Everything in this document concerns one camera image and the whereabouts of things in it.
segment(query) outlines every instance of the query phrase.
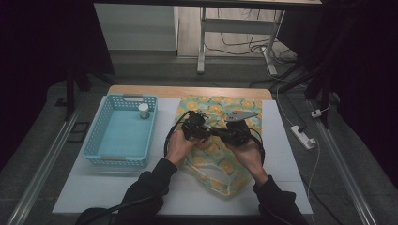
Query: black backdrop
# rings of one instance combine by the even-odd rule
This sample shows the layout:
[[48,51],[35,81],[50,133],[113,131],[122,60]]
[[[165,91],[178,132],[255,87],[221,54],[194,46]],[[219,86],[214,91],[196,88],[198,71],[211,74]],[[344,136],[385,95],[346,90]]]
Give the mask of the black backdrop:
[[338,111],[398,187],[398,7],[370,1],[334,62]]
[[0,30],[1,169],[67,69],[114,72],[92,3],[1,1]]
[[[359,18],[332,60],[332,90],[341,99],[339,114],[398,187],[398,7],[392,0],[362,2],[364,7],[354,9]],[[278,39],[311,70],[351,13],[286,12]],[[316,57],[303,61],[308,55]]]

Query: hand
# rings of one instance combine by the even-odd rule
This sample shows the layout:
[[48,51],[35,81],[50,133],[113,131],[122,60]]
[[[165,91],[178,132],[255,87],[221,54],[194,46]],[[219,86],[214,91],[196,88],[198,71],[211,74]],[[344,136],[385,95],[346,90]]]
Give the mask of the hand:
[[228,143],[225,146],[232,150],[240,164],[249,171],[257,186],[260,187],[267,182],[268,176],[261,163],[261,155],[256,142],[249,140],[239,147]]
[[167,156],[165,158],[177,165],[178,162],[188,154],[191,148],[200,141],[199,139],[194,139],[192,141],[186,140],[184,132],[178,129],[174,131],[170,137]]

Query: table leg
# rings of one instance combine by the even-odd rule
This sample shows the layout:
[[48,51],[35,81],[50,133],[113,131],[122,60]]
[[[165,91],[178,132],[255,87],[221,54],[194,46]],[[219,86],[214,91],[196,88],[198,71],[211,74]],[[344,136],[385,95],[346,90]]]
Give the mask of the table leg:
[[197,73],[205,73],[205,28],[206,28],[206,8],[202,9],[202,18],[200,21],[200,43],[198,55],[198,68]]
[[270,54],[272,51],[273,43],[275,42],[276,35],[278,34],[278,31],[279,31],[279,27],[281,26],[283,14],[284,14],[284,11],[278,11],[278,16],[273,25],[272,33],[270,34],[270,37],[269,37],[269,44],[267,45],[267,47],[262,48],[263,55],[266,59],[267,65],[268,65],[268,72],[269,72],[269,75],[271,75],[271,76],[278,74],[275,66],[272,63],[272,57]]

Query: blue tray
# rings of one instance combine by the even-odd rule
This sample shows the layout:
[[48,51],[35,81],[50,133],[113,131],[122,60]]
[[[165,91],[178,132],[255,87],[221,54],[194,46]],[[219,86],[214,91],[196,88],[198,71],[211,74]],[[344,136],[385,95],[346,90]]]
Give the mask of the blue tray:
[[[142,103],[149,106],[147,119],[140,117],[138,106]],[[156,96],[106,96],[84,140],[84,157],[95,165],[145,168],[157,111]]]

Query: black sleeve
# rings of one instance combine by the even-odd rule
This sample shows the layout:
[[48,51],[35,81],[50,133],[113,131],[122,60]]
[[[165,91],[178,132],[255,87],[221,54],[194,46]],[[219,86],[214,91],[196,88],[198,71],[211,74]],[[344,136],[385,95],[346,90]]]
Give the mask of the black sleeve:
[[308,225],[295,204],[296,193],[281,191],[272,176],[261,187],[254,185],[253,190],[260,201],[258,210],[267,224]]
[[162,158],[152,172],[143,172],[138,181],[126,191],[122,204],[150,196],[156,196],[156,198],[120,210],[116,216],[115,225],[151,224],[151,219],[163,206],[162,196],[168,193],[170,178],[176,171],[177,168],[173,163]]

